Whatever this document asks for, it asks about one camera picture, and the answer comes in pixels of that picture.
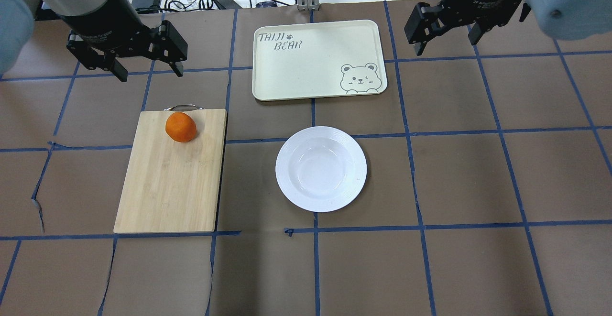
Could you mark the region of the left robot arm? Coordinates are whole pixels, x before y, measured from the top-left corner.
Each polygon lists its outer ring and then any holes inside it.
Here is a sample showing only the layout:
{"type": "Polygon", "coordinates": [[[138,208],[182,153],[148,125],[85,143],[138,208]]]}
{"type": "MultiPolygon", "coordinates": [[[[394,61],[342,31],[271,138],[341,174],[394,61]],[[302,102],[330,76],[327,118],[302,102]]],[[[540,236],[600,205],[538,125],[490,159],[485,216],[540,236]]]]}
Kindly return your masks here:
{"type": "Polygon", "coordinates": [[[15,65],[33,34],[39,5],[44,3],[71,29],[67,49],[88,70],[128,77],[120,58],[145,57],[162,61],[182,77],[188,44],[167,20],[149,28],[129,0],[0,0],[0,70],[15,65]]]}

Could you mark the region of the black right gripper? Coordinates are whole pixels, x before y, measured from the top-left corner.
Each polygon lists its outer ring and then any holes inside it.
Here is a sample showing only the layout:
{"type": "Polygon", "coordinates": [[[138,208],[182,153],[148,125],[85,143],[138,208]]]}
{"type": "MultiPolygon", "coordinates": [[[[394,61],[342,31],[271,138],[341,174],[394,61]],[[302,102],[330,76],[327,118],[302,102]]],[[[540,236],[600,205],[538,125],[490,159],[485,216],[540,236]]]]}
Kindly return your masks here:
{"type": "Polygon", "coordinates": [[[440,0],[432,5],[418,2],[409,16],[404,32],[421,56],[426,44],[450,29],[473,24],[468,33],[472,46],[494,28],[512,19],[522,0],[440,0]]]}

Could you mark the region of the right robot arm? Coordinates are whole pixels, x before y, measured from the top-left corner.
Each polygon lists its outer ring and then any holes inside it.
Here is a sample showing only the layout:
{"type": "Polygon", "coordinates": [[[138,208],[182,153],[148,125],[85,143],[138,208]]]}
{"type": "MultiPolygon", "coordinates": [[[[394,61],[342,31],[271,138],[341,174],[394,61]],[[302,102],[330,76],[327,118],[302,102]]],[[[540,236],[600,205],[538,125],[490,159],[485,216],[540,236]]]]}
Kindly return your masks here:
{"type": "Polygon", "coordinates": [[[612,28],[611,0],[441,0],[417,3],[404,33],[417,56],[434,38],[466,25],[475,45],[492,28],[505,26],[518,9],[521,22],[533,13],[542,33],[557,40],[582,40],[612,28]]]}

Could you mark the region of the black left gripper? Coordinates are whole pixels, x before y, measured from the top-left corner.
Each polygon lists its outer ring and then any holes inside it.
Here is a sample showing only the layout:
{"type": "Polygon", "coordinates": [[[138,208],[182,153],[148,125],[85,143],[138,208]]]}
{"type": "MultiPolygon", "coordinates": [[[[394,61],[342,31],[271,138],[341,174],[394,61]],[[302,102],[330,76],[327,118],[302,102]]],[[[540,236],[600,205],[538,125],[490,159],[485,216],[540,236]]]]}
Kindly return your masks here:
{"type": "Polygon", "coordinates": [[[181,78],[188,44],[168,20],[147,27],[128,0],[104,0],[94,10],[79,15],[58,14],[72,30],[67,49],[88,70],[100,68],[127,82],[128,72],[118,57],[142,56],[170,66],[181,78]]]}

